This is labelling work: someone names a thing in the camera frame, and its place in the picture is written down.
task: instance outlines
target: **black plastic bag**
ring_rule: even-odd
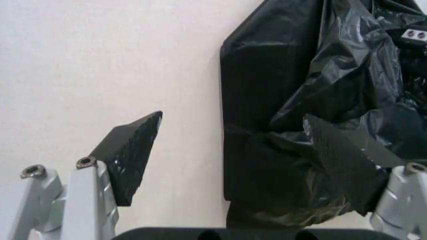
[[[143,179],[163,113],[154,112],[132,123],[114,127],[90,156],[108,169],[117,206],[128,207]]]
[[[305,114],[365,129],[401,158],[427,159],[422,100],[407,99],[386,32],[425,16],[411,1],[372,6],[371,14],[355,0],[267,0],[224,42],[228,227],[301,228],[352,210],[303,132]]]

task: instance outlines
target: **black plastic part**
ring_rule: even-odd
[[[303,228],[352,211],[353,204],[360,213],[373,208],[375,196],[349,202],[329,175],[303,132],[306,114],[385,146],[398,157],[380,164],[384,172],[399,158],[425,162],[427,106],[419,89],[426,81],[402,71],[401,50],[387,32],[425,26],[414,6],[374,0],[370,12],[356,0],[266,0],[225,40],[228,228]],[[353,137],[358,146],[362,138]]]
[[[162,116],[157,111],[130,124],[116,126],[90,154],[106,164],[119,207],[131,205],[141,184]]]
[[[310,229],[310,230],[225,230],[197,228],[137,228],[120,234],[113,240],[396,240],[370,230]]]

